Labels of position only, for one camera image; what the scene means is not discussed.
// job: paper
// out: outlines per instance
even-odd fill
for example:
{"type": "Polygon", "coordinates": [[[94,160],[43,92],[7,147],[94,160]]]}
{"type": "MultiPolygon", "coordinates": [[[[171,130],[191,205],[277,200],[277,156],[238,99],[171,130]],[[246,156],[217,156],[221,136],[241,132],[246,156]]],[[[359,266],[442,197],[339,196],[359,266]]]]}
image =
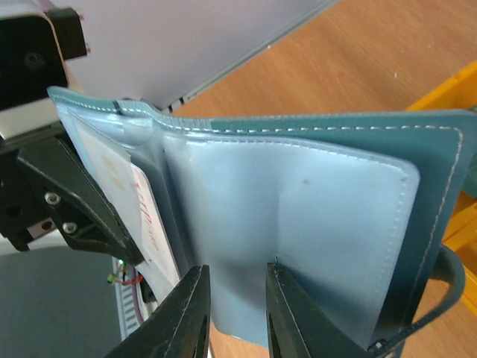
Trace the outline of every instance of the paper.
{"type": "Polygon", "coordinates": [[[174,287],[179,274],[144,172],[130,162],[121,146],[100,137],[80,119],[75,120],[75,127],[88,157],[82,159],[90,161],[94,169],[90,174],[115,207],[145,263],[152,271],[156,267],[174,287]]]}

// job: wooden table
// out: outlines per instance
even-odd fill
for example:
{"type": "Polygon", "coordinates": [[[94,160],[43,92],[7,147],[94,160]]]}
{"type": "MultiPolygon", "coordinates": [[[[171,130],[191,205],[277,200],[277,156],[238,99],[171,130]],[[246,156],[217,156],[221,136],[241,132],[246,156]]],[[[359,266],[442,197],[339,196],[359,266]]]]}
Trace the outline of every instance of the wooden table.
{"type": "MultiPolygon", "coordinates": [[[[402,110],[477,60],[468,0],[342,0],[177,110],[252,116],[402,110]]],[[[443,294],[429,283],[417,316],[443,294]]],[[[217,358],[266,358],[212,330],[217,358]]],[[[408,340],[406,358],[477,357],[477,317],[463,305],[408,340]]]]}

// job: yellow tray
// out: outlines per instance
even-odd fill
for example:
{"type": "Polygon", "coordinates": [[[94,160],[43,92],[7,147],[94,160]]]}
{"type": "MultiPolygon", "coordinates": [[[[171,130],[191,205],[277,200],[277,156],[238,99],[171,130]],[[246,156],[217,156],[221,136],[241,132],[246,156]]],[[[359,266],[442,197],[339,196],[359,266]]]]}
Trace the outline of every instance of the yellow tray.
{"type": "MultiPolygon", "coordinates": [[[[477,61],[453,75],[408,110],[469,109],[477,104],[477,61]]],[[[459,195],[443,242],[461,258],[466,272],[462,301],[477,315],[477,200],[459,195]]]]}

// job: gray floor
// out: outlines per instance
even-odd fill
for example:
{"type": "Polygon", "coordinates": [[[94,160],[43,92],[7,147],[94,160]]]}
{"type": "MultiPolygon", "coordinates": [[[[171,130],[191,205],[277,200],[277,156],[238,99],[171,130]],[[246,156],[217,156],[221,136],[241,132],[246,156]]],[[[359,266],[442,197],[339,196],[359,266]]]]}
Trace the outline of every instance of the gray floor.
{"type": "Polygon", "coordinates": [[[111,271],[69,248],[0,257],[0,357],[103,357],[121,341],[111,271]]]}

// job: blue wallet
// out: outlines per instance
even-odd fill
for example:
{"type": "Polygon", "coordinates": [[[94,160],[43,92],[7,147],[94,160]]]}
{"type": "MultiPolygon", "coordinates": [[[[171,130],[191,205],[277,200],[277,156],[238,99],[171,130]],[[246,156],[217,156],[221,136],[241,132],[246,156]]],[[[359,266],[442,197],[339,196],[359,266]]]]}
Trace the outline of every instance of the blue wallet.
{"type": "MultiPolygon", "coordinates": [[[[470,111],[184,119],[141,101],[48,92],[88,172],[129,209],[121,219],[133,237],[140,203],[101,180],[109,169],[99,152],[144,173],[178,277],[210,266],[212,320],[223,333],[268,345],[273,261],[358,346],[385,342],[373,357],[399,353],[464,289],[459,259],[440,242],[476,151],[470,111]],[[430,277],[449,291],[412,324],[430,277]]],[[[129,166],[115,175],[133,185],[129,166]]],[[[160,266],[159,299],[175,280],[160,266]]]]}

